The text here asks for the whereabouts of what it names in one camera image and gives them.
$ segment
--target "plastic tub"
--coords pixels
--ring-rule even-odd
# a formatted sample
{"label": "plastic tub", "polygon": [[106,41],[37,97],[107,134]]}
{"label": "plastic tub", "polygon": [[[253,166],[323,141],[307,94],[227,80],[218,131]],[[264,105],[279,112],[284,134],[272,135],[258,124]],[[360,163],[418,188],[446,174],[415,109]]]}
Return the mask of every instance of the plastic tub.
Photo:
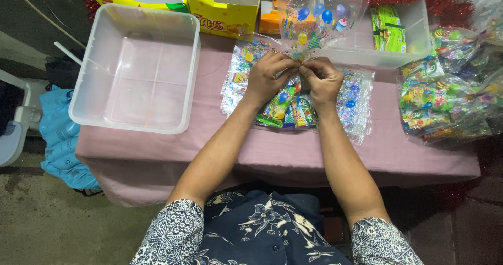
{"label": "plastic tub", "polygon": [[395,7],[401,25],[406,27],[406,53],[374,49],[372,20],[370,11],[367,11],[361,23],[345,34],[346,39],[325,55],[332,62],[390,68],[398,68],[428,56],[431,40],[424,0],[396,4]]}
{"label": "plastic tub", "polygon": [[199,22],[187,13],[101,6],[69,114],[81,125],[176,134],[189,125]]}

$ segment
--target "navy blue floral shirt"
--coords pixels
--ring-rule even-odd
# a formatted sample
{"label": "navy blue floral shirt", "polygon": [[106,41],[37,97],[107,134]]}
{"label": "navy blue floral shirt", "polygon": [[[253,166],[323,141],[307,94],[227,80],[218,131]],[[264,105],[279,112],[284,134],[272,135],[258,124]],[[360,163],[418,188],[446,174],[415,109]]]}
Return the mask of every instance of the navy blue floral shirt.
{"label": "navy blue floral shirt", "polygon": [[[206,203],[165,206],[131,265],[350,265],[318,232],[321,216],[273,192],[227,192]],[[355,264],[423,264],[392,223],[366,218],[351,229]]]}

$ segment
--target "hand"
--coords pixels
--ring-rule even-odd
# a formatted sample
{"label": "hand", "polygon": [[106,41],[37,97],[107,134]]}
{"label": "hand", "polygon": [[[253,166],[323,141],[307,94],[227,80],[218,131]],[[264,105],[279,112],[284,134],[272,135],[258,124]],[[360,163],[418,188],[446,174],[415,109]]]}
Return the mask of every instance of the hand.
{"label": "hand", "polygon": [[311,101],[316,112],[336,112],[344,74],[336,70],[327,57],[307,61],[299,71],[311,86]]}
{"label": "hand", "polygon": [[[267,52],[250,69],[248,88],[242,101],[248,101],[260,108],[274,97],[299,66],[299,62],[283,53]],[[283,73],[276,78],[276,75],[281,71]]]}

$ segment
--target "shirt sleeve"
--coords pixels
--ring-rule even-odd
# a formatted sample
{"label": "shirt sleeve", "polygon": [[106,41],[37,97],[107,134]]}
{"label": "shirt sleeve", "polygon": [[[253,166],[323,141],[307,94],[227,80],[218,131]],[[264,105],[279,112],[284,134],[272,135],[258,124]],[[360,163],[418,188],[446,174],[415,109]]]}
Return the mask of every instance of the shirt sleeve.
{"label": "shirt sleeve", "polygon": [[406,236],[392,223],[365,218],[351,229],[351,248],[356,265],[423,265]]}
{"label": "shirt sleeve", "polygon": [[197,203],[173,201],[152,221],[130,265],[192,265],[203,229],[203,210]]}

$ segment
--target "pink tablecloth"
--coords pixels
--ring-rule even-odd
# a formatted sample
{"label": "pink tablecloth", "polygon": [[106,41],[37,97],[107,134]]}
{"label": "pink tablecloth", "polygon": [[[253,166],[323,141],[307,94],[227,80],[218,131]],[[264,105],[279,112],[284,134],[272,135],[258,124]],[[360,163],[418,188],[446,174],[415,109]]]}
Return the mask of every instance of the pink tablecloth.
{"label": "pink tablecloth", "polygon": [[[76,154],[113,203],[140,206],[166,201],[186,165],[225,121],[220,89],[235,40],[202,34],[201,42],[192,114],[184,133],[81,127]],[[473,150],[437,150],[407,140],[397,107],[397,73],[377,71],[370,102],[372,133],[355,146],[378,185],[410,187],[480,176]],[[319,135],[251,129],[236,170],[221,188],[257,178],[277,185],[327,186]]]}

